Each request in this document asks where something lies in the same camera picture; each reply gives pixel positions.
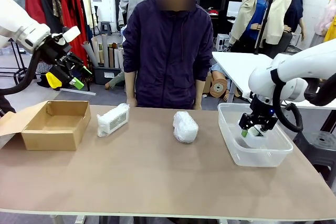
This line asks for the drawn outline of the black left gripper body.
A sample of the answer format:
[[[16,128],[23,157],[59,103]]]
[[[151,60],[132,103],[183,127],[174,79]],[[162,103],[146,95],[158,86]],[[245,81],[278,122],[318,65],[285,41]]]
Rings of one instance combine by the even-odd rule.
[[[75,77],[79,73],[79,58],[63,37],[46,37],[39,46],[39,60],[50,66],[47,72],[55,77]]]

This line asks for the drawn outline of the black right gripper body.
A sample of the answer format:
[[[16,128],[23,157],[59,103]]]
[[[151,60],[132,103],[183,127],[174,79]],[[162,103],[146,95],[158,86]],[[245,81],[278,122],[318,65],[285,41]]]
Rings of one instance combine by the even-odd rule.
[[[249,129],[255,125],[267,125],[269,130],[272,130],[278,119],[275,117],[273,107],[258,99],[254,95],[250,104],[251,114],[243,113],[238,125],[249,125]]]

